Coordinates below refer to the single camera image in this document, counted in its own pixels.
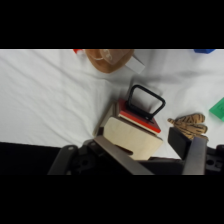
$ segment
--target beige block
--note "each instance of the beige block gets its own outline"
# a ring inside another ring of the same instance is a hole
[[[163,143],[155,135],[114,117],[109,118],[103,135],[114,145],[132,151],[134,160],[148,160]]]

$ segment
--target wooden block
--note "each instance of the wooden block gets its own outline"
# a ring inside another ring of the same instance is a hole
[[[112,144],[133,152],[134,160],[148,160],[163,141],[150,132],[123,119],[109,118],[103,136]]]
[[[128,120],[129,122],[132,122],[135,125],[138,125],[139,127],[144,128],[145,130],[150,131],[156,135],[161,132],[154,118],[152,121],[149,121],[130,112],[126,108],[126,101],[123,99],[120,99],[118,101],[116,110],[117,110],[116,114],[118,117]]]

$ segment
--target white tablecloth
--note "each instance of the white tablecloth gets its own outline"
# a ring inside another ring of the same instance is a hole
[[[154,156],[179,158],[167,142],[167,119],[196,112],[206,116],[208,145],[224,144],[224,123],[209,113],[224,97],[224,50],[137,49],[135,57],[146,66],[141,75],[127,67],[106,75],[69,49],[0,50],[0,141],[81,146],[110,101],[138,83],[167,102],[156,116],[164,144]],[[147,97],[140,101],[158,105]]]

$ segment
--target black handle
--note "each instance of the black handle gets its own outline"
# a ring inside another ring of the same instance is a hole
[[[131,103],[132,96],[133,96],[133,93],[134,93],[136,88],[139,88],[139,89],[145,91],[146,93],[154,96],[155,98],[157,98],[158,100],[160,100],[162,102],[162,105],[152,114],[147,113],[146,111],[136,107],[135,105],[133,105]],[[131,88],[129,98],[128,98],[128,101],[127,101],[127,109],[128,110],[130,110],[131,112],[143,117],[146,120],[150,120],[150,121],[155,117],[156,114],[159,113],[159,111],[161,111],[165,107],[165,105],[166,105],[166,101],[162,97],[156,95],[155,93],[151,92],[150,90],[148,90],[148,89],[146,89],[146,88],[144,88],[143,86],[140,86],[140,85],[135,85]]]

